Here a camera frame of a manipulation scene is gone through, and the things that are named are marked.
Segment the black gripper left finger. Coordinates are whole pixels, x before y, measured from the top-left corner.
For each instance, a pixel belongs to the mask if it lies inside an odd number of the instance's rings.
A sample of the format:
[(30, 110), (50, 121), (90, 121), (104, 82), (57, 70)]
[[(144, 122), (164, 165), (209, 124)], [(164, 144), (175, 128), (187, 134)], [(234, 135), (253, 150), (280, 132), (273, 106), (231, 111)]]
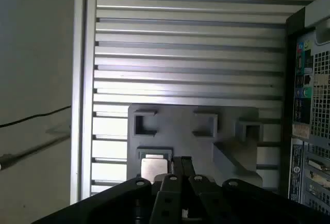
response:
[(183, 165), (151, 183), (137, 177), (45, 216), (37, 223), (180, 223)]

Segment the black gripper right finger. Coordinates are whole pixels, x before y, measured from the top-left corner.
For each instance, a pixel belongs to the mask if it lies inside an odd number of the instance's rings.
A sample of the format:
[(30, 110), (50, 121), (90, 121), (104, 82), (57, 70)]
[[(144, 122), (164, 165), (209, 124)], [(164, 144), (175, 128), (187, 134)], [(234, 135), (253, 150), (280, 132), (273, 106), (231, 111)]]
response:
[(181, 159), (192, 192), (190, 211), (203, 223), (329, 223), (329, 216), (239, 179), (217, 185)]

